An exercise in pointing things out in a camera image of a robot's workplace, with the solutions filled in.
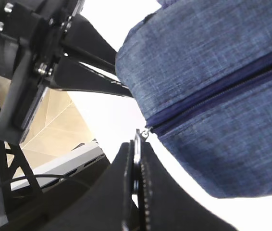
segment blue fabric bag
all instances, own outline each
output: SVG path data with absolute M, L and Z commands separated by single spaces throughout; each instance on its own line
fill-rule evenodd
M 118 52 L 118 78 L 210 195 L 272 195 L 272 0 L 161 2 Z

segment beige tile floor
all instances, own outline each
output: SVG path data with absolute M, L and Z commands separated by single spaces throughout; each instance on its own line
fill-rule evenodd
M 0 105 L 4 103 L 10 81 L 0 77 Z M 94 139 L 66 92 L 49 90 L 43 99 L 25 141 L 20 145 L 30 166 L 36 168 L 70 152 L 80 143 Z M 7 155 L 8 164 L 13 155 Z M 15 177 L 22 174 L 16 171 Z

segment black metal frame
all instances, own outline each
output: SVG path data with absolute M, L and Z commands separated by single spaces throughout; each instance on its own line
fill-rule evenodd
M 12 79 L 0 113 L 0 140 L 18 145 L 25 139 L 46 88 L 132 97 L 121 82 L 82 64 L 115 74 L 116 51 L 75 14 L 82 3 L 12 1 L 13 8 L 0 15 L 0 75 Z
M 6 9 L 8 2 L 13 8 Z M 28 187 L 1 189 L 9 223 L 0 231 L 36 230 L 87 191 L 67 180 L 54 180 L 41 188 L 19 146 L 46 88 L 132 97 L 121 82 L 81 64 L 115 75 L 116 51 L 78 15 L 83 4 L 84 0 L 0 0 L 0 25 L 4 24 L 0 27 L 0 76 L 12 80 L 0 108 L 0 181 L 11 180 L 19 167 L 31 176 Z M 10 148 L 5 148 L 4 141 Z M 10 166 L 6 154 L 14 156 Z M 69 174 L 93 184 L 108 165 L 103 155 Z M 34 229 L 28 226 L 32 222 Z

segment black metal bracket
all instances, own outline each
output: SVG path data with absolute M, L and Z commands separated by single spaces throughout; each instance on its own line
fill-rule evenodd
M 132 97 L 125 85 L 98 71 L 115 75 L 116 51 L 76 14 L 83 2 L 6 4 L 0 15 L 0 75 L 12 82 L 0 113 L 0 140 L 18 145 L 25 139 L 46 88 Z
M 33 175 L 32 169 L 27 162 L 24 153 L 20 146 L 9 144 L 10 149 L 5 148 L 3 141 L 0 141 L 0 181 L 4 182 L 11 180 L 16 173 L 16 170 L 20 167 L 25 175 Z M 13 154 L 14 158 L 10 166 L 7 163 L 7 154 Z M 34 177 L 28 178 L 32 195 L 34 197 L 40 197 L 42 195 L 42 189 L 40 188 L 38 181 Z M 2 194 L 6 212 L 9 213 L 15 209 L 15 201 L 13 201 L 14 194 L 11 191 L 11 186 L 3 186 Z

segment zipper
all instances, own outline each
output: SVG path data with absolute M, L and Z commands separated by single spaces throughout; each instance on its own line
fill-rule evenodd
M 270 80 L 272 52 L 153 115 L 146 127 L 162 136 L 199 114 Z

